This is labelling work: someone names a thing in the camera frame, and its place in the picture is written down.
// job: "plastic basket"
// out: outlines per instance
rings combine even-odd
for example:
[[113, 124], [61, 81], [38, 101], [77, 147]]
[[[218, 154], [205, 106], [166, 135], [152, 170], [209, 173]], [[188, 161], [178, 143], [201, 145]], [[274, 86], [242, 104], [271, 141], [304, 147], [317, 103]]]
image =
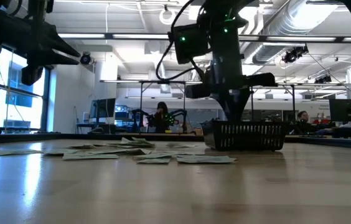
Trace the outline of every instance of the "plastic basket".
[[281, 150], [287, 122], [208, 121], [202, 124], [206, 146], [219, 151]]

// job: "glass window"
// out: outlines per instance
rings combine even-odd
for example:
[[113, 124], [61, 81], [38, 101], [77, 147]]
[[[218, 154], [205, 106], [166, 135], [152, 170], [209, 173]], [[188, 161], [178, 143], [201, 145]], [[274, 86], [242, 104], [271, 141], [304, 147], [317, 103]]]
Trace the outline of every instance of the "glass window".
[[25, 90], [40, 96], [44, 93], [45, 70], [41, 78], [31, 86], [22, 84], [22, 68], [27, 66], [27, 60], [19, 55], [2, 49], [0, 53], [0, 84]]
[[41, 128], [41, 115], [43, 100], [41, 97], [32, 97], [19, 93], [9, 94], [9, 104], [7, 101], [7, 91], [0, 89], [0, 127], [12, 128]]

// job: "person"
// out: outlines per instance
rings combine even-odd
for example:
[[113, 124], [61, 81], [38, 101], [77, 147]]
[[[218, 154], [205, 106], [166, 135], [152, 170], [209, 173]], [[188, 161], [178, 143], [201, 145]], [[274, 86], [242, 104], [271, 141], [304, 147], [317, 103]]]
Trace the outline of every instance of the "person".
[[154, 115], [155, 133], [165, 133], [167, 130], [170, 130], [170, 126], [178, 123], [178, 120], [175, 120], [173, 116], [169, 114], [166, 103], [159, 102], [157, 104], [156, 114]]
[[303, 121], [305, 123], [308, 123], [309, 118], [310, 117], [308, 116], [307, 111], [302, 111], [302, 112], [297, 114], [298, 121]]
[[319, 134], [323, 135], [332, 131], [331, 128], [321, 128], [320, 126], [313, 126], [309, 121], [309, 116], [307, 111], [301, 111], [297, 114], [297, 123], [294, 127], [295, 134]]

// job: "monitor screen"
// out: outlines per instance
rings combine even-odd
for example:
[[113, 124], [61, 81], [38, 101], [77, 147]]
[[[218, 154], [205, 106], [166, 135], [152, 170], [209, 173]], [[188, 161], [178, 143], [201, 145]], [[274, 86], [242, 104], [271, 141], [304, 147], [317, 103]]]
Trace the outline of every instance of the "monitor screen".
[[96, 118], [97, 110], [100, 118], [112, 118], [115, 112], [115, 102], [115, 98], [93, 100], [91, 103], [90, 118]]
[[329, 100], [332, 121], [351, 121], [351, 100]]

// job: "cable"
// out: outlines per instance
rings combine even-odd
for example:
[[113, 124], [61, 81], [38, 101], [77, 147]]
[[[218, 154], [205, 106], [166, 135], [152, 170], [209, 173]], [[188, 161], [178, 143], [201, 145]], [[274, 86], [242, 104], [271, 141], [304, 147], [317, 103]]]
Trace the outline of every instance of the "cable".
[[[182, 8], [180, 9], [180, 11], [179, 11], [179, 12], [177, 13], [177, 15], [175, 16], [175, 18], [174, 18], [174, 20], [173, 20], [173, 23], [171, 24], [171, 28], [170, 28], [170, 33], [169, 33], [169, 34], [172, 34], [172, 33], [173, 33], [174, 26], [176, 25], [176, 22], [177, 22], [178, 18], [181, 16], [182, 12], [183, 12], [193, 1], [194, 1], [194, 0], [189, 0], [186, 4], [184, 4], [184, 5], [182, 6]], [[174, 43], [174, 40], [172, 40], [172, 38], [170, 38], [170, 44], [169, 44], [169, 46], [167, 46], [166, 50], [164, 51], [164, 53], [163, 53], [163, 55], [162, 55], [162, 58], [160, 59], [159, 63], [157, 63], [157, 65], [156, 65], [156, 71], [155, 71], [155, 72], [156, 72], [156, 77], [157, 77], [159, 80], [162, 80], [162, 81], [170, 81], [170, 80], [173, 80], [173, 79], [175, 79], [175, 78], [178, 78], [178, 77], [180, 77], [181, 75], [183, 75], [183, 74], [185, 74], [185, 73], [187, 73], [187, 72], [189, 72], [189, 71], [192, 71], [192, 70], [194, 69], [194, 68], [192, 68], [192, 69], [191, 69], [191, 68], [190, 68], [190, 69], [187, 69], [187, 70], [181, 72], [180, 74], [175, 75], [175, 76], [170, 77], [170, 78], [162, 78], [162, 77], [160, 77], [160, 75], [159, 75], [159, 68], [160, 68], [160, 66], [161, 66], [161, 64], [162, 64], [162, 61], [163, 61], [164, 57], [169, 53], [169, 51], [170, 51], [170, 49], [171, 49], [173, 43]]]
[[325, 67], [323, 67], [310, 53], [307, 53], [308, 55], [310, 55], [310, 57], [312, 59], [314, 59], [314, 61], [319, 65], [321, 66], [322, 69], [324, 69], [326, 71], [326, 73], [328, 75], [330, 75], [332, 78], [334, 78], [337, 82], [339, 82], [342, 86], [344, 86], [344, 88], [348, 89], [348, 91], [351, 92], [351, 89], [349, 87], [347, 87], [346, 85], [344, 85], [344, 83], [342, 83], [340, 80], [338, 80], [336, 77], [334, 77]]
[[22, 7], [22, 2], [23, 0], [18, 0], [18, 5], [16, 6], [16, 9], [14, 10], [14, 12], [10, 13], [9, 16], [15, 16], [16, 14], [18, 14], [19, 10]]
[[105, 8], [105, 26], [106, 26], [106, 32], [108, 32], [108, 7], [109, 7], [109, 4], [106, 5], [106, 8]]
[[[3, 82], [4, 87], [5, 87], [6, 90], [7, 90], [7, 94], [9, 95], [9, 94], [10, 94], [10, 87], [7, 86], [7, 85], [5, 84], [4, 79], [3, 79], [3, 77], [2, 77], [2, 74], [1, 74], [1, 70], [0, 70], [0, 77], [1, 77], [1, 80], [2, 80], [2, 82]], [[25, 120], [24, 120], [24, 118], [22, 117], [21, 113], [19, 112], [18, 108], [16, 108], [16, 105], [15, 105], [14, 100], [12, 100], [11, 97], [9, 97], [9, 99], [10, 99], [11, 103], [14, 105], [15, 110], [18, 112], [19, 116], [21, 117], [22, 122], [23, 122], [23, 123], [25, 124], [25, 126], [28, 128], [29, 132], [31, 132], [29, 125], [25, 122]]]
[[200, 77], [200, 81], [203, 81], [203, 77], [204, 77], [204, 75], [205, 75], [204, 72], [202, 71], [202, 69], [200, 69], [200, 68], [196, 65], [196, 63], [195, 63], [195, 61], [194, 61], [193, 58], [189, 58], [189, 60], [190, 60], [190, 62], [191, 62], [191, 64], [192, 64], [192, 66], [194, 66], [196, 72], [198, 73], [198, 75], [199, 75], [199, 77]]

